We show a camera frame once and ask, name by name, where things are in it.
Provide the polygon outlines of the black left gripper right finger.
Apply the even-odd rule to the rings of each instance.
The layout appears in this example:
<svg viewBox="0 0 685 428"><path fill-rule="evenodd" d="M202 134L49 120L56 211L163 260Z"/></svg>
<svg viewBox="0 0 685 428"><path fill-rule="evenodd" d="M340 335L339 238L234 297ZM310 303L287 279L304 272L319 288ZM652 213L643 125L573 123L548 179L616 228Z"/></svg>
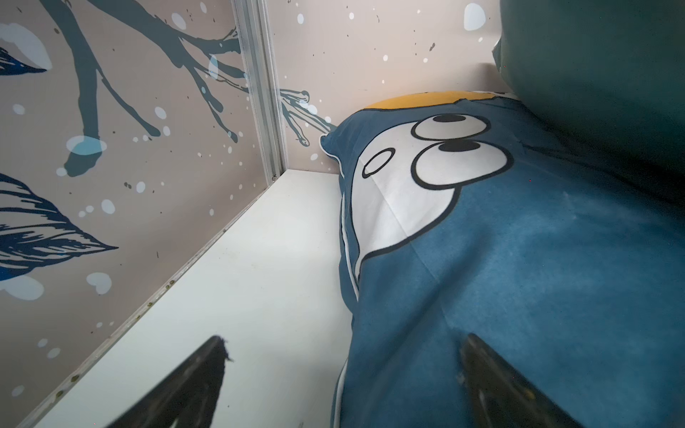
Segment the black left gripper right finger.
<svg viewBox="0 0 685 428"><path fill-rule="evenodd" d="M474 333L460 355L477 427L582 427Z"/></svg>

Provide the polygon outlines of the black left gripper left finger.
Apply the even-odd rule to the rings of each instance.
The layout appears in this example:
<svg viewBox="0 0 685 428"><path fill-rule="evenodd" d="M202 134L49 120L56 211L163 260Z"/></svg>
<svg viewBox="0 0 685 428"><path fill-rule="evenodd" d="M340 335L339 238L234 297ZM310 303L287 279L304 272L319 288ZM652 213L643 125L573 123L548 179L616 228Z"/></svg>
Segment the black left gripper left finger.
<svg viewBox="0 0 685 428"><path fill-rule="evenodd" d="M224 339L210 337L109 427L211 426L228 361Z"/></svg>

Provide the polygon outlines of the blue cartoon pillow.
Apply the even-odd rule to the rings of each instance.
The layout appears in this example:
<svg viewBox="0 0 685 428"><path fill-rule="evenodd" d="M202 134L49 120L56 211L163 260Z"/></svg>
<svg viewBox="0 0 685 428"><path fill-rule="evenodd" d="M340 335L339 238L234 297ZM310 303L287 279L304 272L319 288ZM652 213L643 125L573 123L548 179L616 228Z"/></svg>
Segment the blue cartoon pillow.
<svg viewBox="0 0 685 428"><path fill-rule="evenodd" d="M387 100L319 144L352 315L332 426L473 426L469 335L581 426L683 426L683 175L486 93Z"/></svg>

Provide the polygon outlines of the teal cat pillow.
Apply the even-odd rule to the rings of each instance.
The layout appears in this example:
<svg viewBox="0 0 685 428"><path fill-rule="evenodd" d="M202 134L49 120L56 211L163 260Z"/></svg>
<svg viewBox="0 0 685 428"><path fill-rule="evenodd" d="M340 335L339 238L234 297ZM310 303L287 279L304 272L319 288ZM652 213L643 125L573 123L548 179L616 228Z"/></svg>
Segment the teal cat pillow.
<svg viewBox="0 0 685 428"><path fill-rule="evenodd" d="M503 1L499 74L573 137L684 170L681 1Z"/></svg>

